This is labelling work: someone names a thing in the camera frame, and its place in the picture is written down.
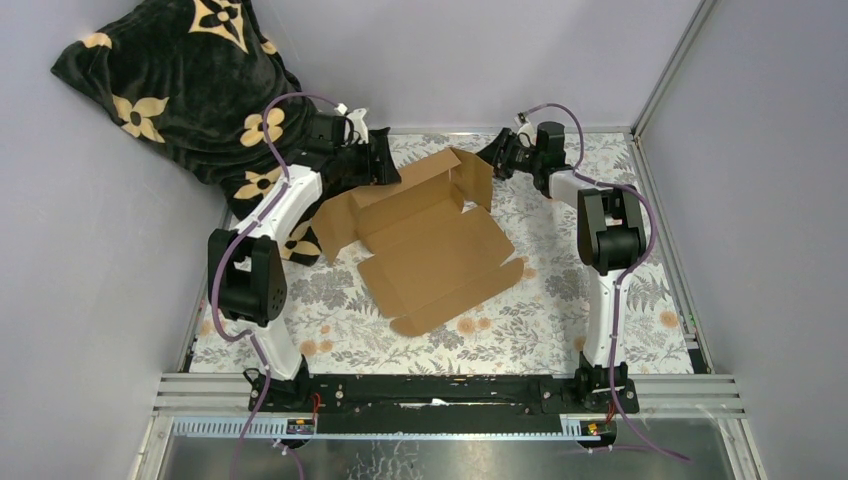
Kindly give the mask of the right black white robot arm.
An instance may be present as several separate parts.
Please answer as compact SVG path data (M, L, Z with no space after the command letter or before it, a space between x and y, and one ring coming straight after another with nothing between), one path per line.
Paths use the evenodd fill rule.
M578 367L567 391L583 410L597 412L615 403L628 385L628 366L619 354L623 305L629 276L649 242L638 193L629 185L605 184L566 160L565 128L552 121L502 129L478 156L501 180L531 175L545 197L577 213L577 250L590 273L590 319Z

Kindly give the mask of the brown cardboard box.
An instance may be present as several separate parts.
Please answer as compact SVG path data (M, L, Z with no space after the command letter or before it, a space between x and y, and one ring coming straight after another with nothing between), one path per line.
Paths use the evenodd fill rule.
M401 181L323 203L312 227L328 262L359 241L358 272L390 327L424 335L510 289L524 262L491 215L493 167L449 147L402 167Z

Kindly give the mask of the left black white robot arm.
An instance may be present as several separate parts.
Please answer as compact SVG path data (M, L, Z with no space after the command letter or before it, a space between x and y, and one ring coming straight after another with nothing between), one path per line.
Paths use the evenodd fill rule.
M300 146L276 157L281 175L259 205L208 240L214 328L228 342L252 343L261 373L275 380L272 398L288 411L304 407L311 388L298 376L302 356L281 318L287 299L282 254L289 236L323 202L359 186L401 180L389 130L370 129L367 114L365 108L316 114Z

